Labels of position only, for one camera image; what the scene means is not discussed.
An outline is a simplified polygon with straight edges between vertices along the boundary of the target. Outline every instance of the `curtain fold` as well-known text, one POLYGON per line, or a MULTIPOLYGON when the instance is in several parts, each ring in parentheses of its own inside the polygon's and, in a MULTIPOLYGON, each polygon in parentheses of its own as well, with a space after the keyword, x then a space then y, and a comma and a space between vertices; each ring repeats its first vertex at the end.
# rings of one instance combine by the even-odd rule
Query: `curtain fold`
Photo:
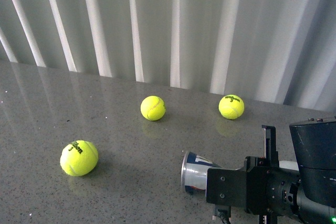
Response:
POLYGON ((336 112, 336 0, 0 0, 0 59, 336 112))

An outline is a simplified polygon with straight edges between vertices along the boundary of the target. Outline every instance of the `wilson logo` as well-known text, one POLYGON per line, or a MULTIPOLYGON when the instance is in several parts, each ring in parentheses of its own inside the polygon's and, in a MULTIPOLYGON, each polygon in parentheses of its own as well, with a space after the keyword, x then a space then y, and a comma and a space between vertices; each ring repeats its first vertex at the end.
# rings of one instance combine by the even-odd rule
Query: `wilson logo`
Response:
POLYGON ((233 100, 236 100, 237 102, 240 102, 240 99, 237 99, 235 97, 232 97, 231 95, 227 95, 225 99, 230 99, 230 102, 233 102, 233 100))
POLYGON ((72 147, 69 149, 69 151, 75 148, 79 154, 82 154, 83 150, 78 146, 77 141, 74 141, 71 144, 72 144, 72 147))

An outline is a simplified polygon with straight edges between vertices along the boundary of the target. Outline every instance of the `tennis ball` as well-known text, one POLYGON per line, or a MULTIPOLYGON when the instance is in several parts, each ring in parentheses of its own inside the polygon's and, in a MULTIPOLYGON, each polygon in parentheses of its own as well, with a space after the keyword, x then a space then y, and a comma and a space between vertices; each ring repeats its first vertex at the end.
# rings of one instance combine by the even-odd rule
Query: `tennis ball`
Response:
POLYGON ((219 102, 219 111, 227 119, 236 119, 244 112, 243 100, 234 94, 224 96, 219 102))
POLYGON ((154 95, 145 98, 140 106, 141 114, 150 121, 159 120, 166 112, 164 101, 154 95))
POLYGON ((62 151, 60 164, 62 169, 71 176, 82 176, 96 166, 98 151, 91 143, 77 140, 68 144, 62 151))

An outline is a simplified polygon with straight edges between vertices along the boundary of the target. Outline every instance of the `gray speckled countertop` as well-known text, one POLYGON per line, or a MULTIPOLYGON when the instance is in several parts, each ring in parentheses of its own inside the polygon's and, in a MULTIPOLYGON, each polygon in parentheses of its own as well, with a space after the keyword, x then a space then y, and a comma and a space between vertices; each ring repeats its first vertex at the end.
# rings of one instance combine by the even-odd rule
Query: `gray speckled countertop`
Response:
MULTIPOLYGON (((331 113, 245 101, 230 121, 221 95, 0 61, 0 223, 220 223, 204 194, 181 191, 185 151, 225 168, 262 156, 262 124, 277 129, 280 160, 295 161, 289 123, 331 113), (160 96, 150 122, 141 101, 160 96), (93 142, 97 167, 66 175, 59 159, 74 140, 93 142)), ((258 223, 232 209, 232 224, 258 223)), ((297 223, 286 217, 279 223, 297 223)))

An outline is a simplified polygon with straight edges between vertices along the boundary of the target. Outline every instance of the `cable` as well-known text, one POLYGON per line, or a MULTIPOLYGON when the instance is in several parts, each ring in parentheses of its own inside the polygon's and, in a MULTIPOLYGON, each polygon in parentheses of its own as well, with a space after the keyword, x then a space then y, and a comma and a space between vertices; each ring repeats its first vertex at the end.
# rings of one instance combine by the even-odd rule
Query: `cable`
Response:
POLYGON ((219 218, 220 218, 220 220, 222 221, 223 224, 231 224, 231 222, 229 221, 229 218, 227 217, 226 214, 227 214, 226 211, 221 212, 219 218))

